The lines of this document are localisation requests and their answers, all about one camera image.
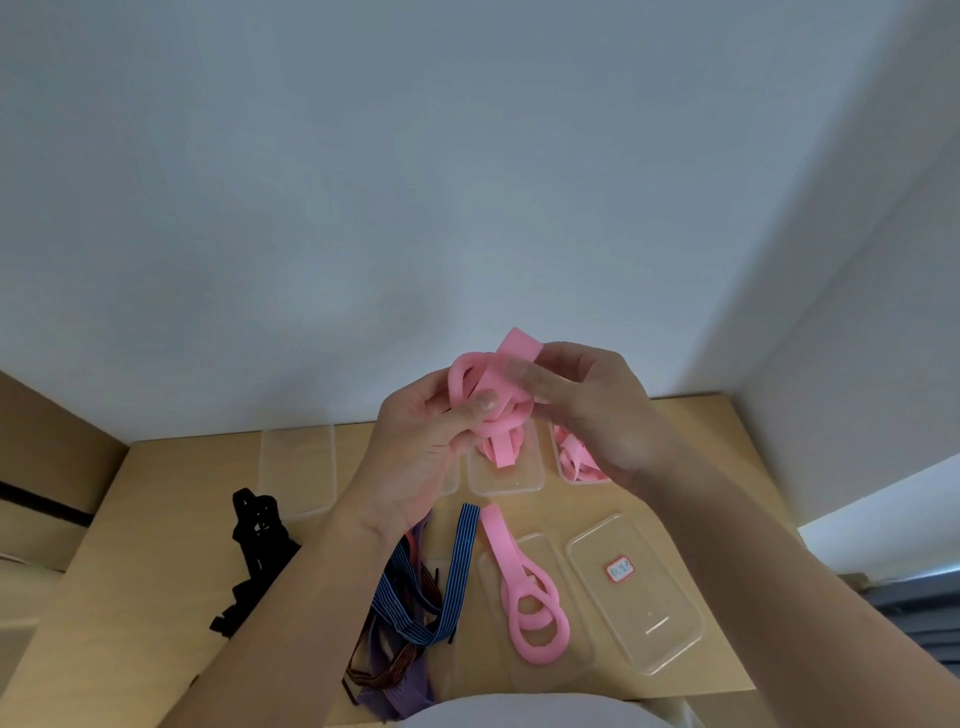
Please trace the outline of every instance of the right hand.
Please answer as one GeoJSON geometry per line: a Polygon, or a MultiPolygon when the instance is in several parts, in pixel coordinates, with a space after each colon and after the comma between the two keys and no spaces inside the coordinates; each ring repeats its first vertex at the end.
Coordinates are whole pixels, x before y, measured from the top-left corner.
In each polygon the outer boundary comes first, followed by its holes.
{"type": "Polygon", "coordinates": [[[504,375],[537,398],[534,417],[579,437],[600,469],[638,496],[685,447],[616,352],[552,342],[535,364],[510,359],[504,375]]]}

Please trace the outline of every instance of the pink loop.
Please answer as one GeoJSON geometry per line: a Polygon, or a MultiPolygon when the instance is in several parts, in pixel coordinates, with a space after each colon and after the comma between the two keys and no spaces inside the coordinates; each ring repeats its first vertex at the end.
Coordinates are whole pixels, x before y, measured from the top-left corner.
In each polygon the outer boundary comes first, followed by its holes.
{"type": "Polygon", "coordinates": [[[501,603],[507,613],[507,624],[514,648],[520,657],[533,665],[548,665],[554,662],[564,654],[570,643],[570,621],[560,606],[557,586],[546,571],[520,550],[496,503],[480,510],[480,522],[487,532],[493,557],[502,574],[501,603]],[[531,581],[527,571],[537,577],[536,584],[531,581]],[[528,596],[536,599],[543,607],[534,614],[524,615],[520,613],[520,600],[528,596]],[[523,639],[522,629],[541,629],[550,621],[556,622],[557,634],[548,644],[533,645],[523,639]]]}
{"type": "Polygon", "coordinates": [[[560,465],[567,480],[576,483],[610,480],[597,466],[587,447],[571,432],[553,425],[553,439],[557,443],[560,465]]]}
{"type": "Polygon", "coordinates": [[[534,401],[526,392],[508,381],[500,372],[507,356],[518,356],[533,361],[542,344],[518,328],[510,333],[496,353],[469,352],[454,360],[446,376],[450,405],[455,407],[474,394],[492,390],[500,397],[493,417],[473,429],[485,438],[477,446],[497,468],[514,465],[523,443],[523,424],[533,414],[534,401]],[[509,441],[502,437],[509,433],[509,441]]]}

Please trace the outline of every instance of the fingernail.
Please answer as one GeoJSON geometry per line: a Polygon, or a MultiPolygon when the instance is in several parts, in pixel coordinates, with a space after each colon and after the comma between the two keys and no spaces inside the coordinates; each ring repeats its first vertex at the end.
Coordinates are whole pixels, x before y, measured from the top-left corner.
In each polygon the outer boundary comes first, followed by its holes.
{"type": "Polygon", "coordinates": [[[496,407],[496,403],[499,399],[500,397],[498,397],[494,391],[482,392],[480,396],[477,397],[477,401],[480,402],[480,409],[482,409],[484,412],[490,412],[494,407],[496,407]]]}
{"type": "Polygon", "coordinates": [[[503,374],[507,379],[521,379],[526,371],[527,362],[511,356],[503,365],[503,374]]]}

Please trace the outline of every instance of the wooden table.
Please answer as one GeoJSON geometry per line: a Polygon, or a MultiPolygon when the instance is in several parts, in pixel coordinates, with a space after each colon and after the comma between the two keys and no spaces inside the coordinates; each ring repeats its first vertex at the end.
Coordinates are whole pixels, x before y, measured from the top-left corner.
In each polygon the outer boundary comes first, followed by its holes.
{"type": "MultiPolygon", "coordinates": [[[[658,400],[682,435],[793,530],[777,489],[724,396],[658,400]]],[[[357,467],[371,425],[338,425],[342,491],[357,467]]],[[[191,679],[224,644],[207,627],[247,577],[231,539],[230,495],[255,490],[259,433],[137,443],[117,475],[69,571],[43,617],[7,693],[0,725],[18,728],[156,725],[191,679]]],[[[653,676],[633,670],[567,569],[567,579],[597,645],[597,665],[563,690],[614,698],[663,697],[752,687],[658,519],[614,485],[571,486],[556,474],[545,426],[540,448],[545,486],[499,497],[519,537],[547,534],[559,553],[574,536],[614,512],[627,514],[704,614],[706,635],[653,676]]],[[[442,498],[427,527],[424,558],[448,558],[464,500],[484,504],[466,483],[442,498]]],[[[478,536],[474,563],[489,550],[478,536]]],[[[455,641],[457,671],[447,694],[509,692],[493,622],[476,570],[455,641]]],[[[330,724],[371,719],[340,693],[330,724]]]]}

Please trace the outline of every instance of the sticker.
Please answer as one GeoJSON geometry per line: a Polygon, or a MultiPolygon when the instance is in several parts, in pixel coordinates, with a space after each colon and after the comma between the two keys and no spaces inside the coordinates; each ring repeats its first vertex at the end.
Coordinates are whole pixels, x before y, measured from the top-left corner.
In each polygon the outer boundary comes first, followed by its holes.
{"type": "Polygon", "coordinates": [[[607,576],[610,577],[614,584],[619,584],[634,571],[634,565],[630,563],[630,559],[628,559],[626,556],[621,556],[612,564],[607,566],[607,576]]]}

